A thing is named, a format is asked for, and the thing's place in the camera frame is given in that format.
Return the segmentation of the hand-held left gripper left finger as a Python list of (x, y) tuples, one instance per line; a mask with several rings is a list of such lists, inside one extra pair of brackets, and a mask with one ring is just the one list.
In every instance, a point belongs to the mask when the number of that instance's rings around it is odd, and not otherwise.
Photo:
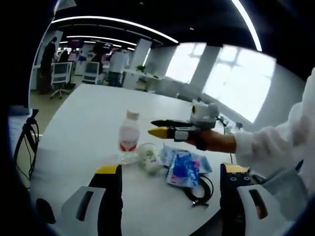
[(89, 185), (63, 204), (61, 229), (67, 236), (120, 236), (122, 186), (120, 164), (98, 169)]

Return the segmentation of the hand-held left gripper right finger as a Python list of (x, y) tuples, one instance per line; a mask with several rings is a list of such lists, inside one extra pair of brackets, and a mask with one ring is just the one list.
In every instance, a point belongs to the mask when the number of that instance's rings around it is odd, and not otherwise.
[(281, 236), (295, 220), (281, 171), (268, 178), (230, 163), (220, 166), (224, 236)]

